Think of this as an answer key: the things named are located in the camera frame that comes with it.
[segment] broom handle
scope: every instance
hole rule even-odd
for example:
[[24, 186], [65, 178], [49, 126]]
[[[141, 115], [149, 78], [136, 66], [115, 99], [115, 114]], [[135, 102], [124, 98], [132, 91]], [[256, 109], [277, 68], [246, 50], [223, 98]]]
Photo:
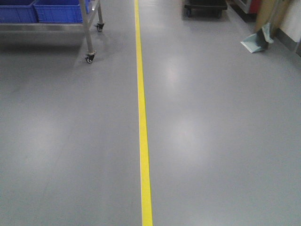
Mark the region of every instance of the broom handle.
[[272, 10], [272, 13], [269, 16], [269, 20], [268, 20], [269, 23], [272, 23], [274, 21], [274, 18], [276, 16], [276, 12], [277, 12], [277, 8], [278, 8], [279, 4], [280, 4], [280, 0], [276, 0], [276, 3], [275, 3], [274, 8]]

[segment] caster wheel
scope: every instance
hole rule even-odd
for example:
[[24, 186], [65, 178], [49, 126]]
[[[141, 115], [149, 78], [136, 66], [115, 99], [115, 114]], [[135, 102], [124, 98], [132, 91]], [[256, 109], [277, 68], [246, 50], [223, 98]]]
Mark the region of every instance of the caster wheel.
[[87, 54], [87, 56], [86, 56], [86, 62], [88, 63], [88, 64], [91, 64], [91, 63], [93, 63], [93, 60], [94, 60], [94, 57], [95, 57], [95, 51], [94, 51], [94, 53], [91, 53], [91, 54]]
[[186, 9], [186, 16], [191, 17], [191, 9], [190, 8]]
[[97, 26], [97, 31], [98, 31], [98, 32], [102, 32], [103, 29], [102, 29], [100, 26]]
[[87, 62], [88, 64], [91, 64], [91, 63], [93, 63], [93, 60], [90, 59], [89, 57], [86, 57], [86, 62]]
[[97, 23], [97, 25], [96, 25], [97, 31], [102, 32], [103, 31], [103, 26], [104, 26], [104, 23]]
[[216, 16], [216, 18], [220, 19], [222, 16], [222, 10], [216, 11], [215, 16]]

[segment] metal cart leg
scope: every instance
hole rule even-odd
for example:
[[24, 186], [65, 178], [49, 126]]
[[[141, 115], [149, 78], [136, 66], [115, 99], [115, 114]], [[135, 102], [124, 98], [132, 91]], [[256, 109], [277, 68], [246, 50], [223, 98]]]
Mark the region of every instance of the metal cart leg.
[[87, 61], [87, 63], [92, 63], [94, 60], [96, 51], [93, 50], [93, 46], [92, 46], [92, 40], [91, 40], [90, 29], [89, 29], [89, 25], [88, 25], [89, 21], [88, 21], [87, 12], [86, 12], [85, 0], [80, 0], [79, 4], [80, 4], [81, 14], [83, 17], [83, 27], [84, 27], [84, 32], [86, 35], [86, 40], [87, 40], [87, 45], [88, 45], [88, 54], [86, 57], [86, 61]]
[[98, 7], [97, 11], [98, 11], [99, 21], [98, 21], [96, 27], [97, 27], [97, 30], [99, 32], [102, 32], [103, 31], [103, 26], [104, 26], [104, 21], [103, 21], [102, 7], [101, 7], [100, 2], [99, 2], [99, 7]]

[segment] wall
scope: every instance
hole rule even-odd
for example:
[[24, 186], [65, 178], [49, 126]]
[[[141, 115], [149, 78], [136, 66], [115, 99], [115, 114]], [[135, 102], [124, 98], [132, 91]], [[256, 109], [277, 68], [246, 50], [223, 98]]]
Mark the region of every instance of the wall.
[[301, 0], [292, 0], [280, 29], [293, 41], [301, 39]]

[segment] red object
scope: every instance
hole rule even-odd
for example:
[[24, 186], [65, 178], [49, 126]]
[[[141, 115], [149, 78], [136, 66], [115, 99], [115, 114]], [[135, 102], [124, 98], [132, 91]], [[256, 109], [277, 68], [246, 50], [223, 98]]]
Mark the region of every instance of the red object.
[[249, 13], [257, 13], [260, 7], [260, 3], [261, 0], [253, 0], [250, 5]]

